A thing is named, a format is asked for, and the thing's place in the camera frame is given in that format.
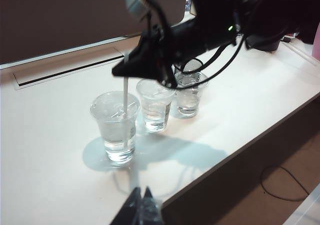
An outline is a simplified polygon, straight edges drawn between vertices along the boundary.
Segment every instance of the water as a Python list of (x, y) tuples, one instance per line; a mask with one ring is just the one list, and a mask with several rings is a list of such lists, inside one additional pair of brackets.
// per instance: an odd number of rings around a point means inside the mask
[(185, 116), (193, 117), (198, 112), (200, 96), (198, 91), (180, 90), (176, 92), (177, 109)]
[(142, 102), (144, 124), (151, 133), (160, 132), (167, 126), (171, 102)]
[(117, 163), (126, 163), (135, 151), (136, 119), (121, 122), (99, 122), (104, 140), (104, 149), (109, 159)]

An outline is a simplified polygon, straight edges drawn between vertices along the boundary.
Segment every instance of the robotic arm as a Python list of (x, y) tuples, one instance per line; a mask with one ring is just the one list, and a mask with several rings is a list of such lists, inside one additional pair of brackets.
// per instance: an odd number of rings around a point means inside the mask
[[(129, 11), (139, 20), (148, 19), (148, 31), (142, 33), (138, 46), (129, 54), (128, 62), (121, 61), (112, 69), (112, 74), (154, 79), (173, 89), (177, 87), (173, 64), (179, 67), (206, 51), (220, 47), (199, 70), (204, 69), (225, 47), (236, 45), (237, 35), (242, 34), (235, 54), (220, 71), (209, 77), (212, 79), (234, 60), (243, 42), (247, 49), (276, 50), (285, 34), (299, 32), (310, 23), (318, 24), (320, 21), (317, 0), (192, 0), (196, 17), (173, 27), (168, 25), (156, 0), (126, 2)], [(151, 28), (151, 10), (159, 16), (161, 27)]]

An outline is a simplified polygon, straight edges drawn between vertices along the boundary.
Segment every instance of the white stick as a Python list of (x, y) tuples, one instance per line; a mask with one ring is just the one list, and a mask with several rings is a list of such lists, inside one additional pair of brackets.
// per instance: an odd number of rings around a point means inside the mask
[[(129, 59), (129, 55), (126, 52), (124, 54), (124, 63), (127, 63)], [(125, 76), (123, 78), (123, 119), (125, 120), (128, 117), (128, 77)], [(128, 140), (127, 140), (127, 126), (124, 123), (124, 149), (128, 148)]]

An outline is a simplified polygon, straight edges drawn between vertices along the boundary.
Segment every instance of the black cord on floor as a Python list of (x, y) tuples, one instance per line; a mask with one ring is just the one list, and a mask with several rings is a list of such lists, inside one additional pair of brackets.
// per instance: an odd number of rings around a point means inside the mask
[[(305, 193), (307, 194), (307, 196), (306, 196), (306, 197), (303, 197), (303, 198), (291, 199), (291, 198), (287, 198), (287, 197), (277, 196), (277, 195), (269, 192), (269, 191), (265, 188), (265, 186), (264, 186), (264, 184), (263, 184), (263, 175), (265, 174), (265, 172), (266, 172), (267, 170), (273, 169), (273, 168), (280, 168), (280, 169), (285, 170), (285, 171), (299, 184), (299, 186), (305, 191)], [(261, 184), (261, 187), (263, 188), (263, 190), (264, 190), (267, 194), (269, 194), (269, 195), (271, 195), (271, 196), (273, 196), (273, 197), (275, 197), (275, 198), (277, 198), (277, 199), (286, 200), (286, 201), (290, 201), (290, 202), (301, 202), (301, 201), (305, 200), (305, 199), (308, 197), (308, 195), (310, 194), (310, 193), (306, 190), (306, 188), (296, 179), (296, 177), (295, 177), (289, 170), (287, 170), (286, 168), (284, 168), (284, 167), (282, 167), (282, 166), (279, 166), (279, 165), (266, 166), (266, 167), (262, 170), (262, 172), (260, 173), (260, 184)]]

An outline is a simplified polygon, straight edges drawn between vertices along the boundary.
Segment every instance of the clear plastic cup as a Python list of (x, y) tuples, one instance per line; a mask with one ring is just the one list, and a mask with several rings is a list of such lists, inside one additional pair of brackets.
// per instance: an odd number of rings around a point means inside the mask
[(140, 95), (144, 125), (149, 133), (164, 130), (168, 123), (174, 89), (167, 89), (157, 81), (142, 79), (136, 85)]
[(106, 154), (119, 164), (130, 161), (135, 151), (136, 118), (140, 109), (139, 100), (130, 93), (126, 114), (123, 102), (122, 91), (111, 91), (98, 96), (90, 107), (104, 140)]
[[(178, 88), (183, 88), (201, 82), (208, 77), (202, 72), (191, 74), (177, 73), (175, 75)], [(202, 83), (196, 87), (176, 90), (176, 103), (178, 111), (186, 117), (194, 117), (198, 113), (200, 98), (208, 82)]]

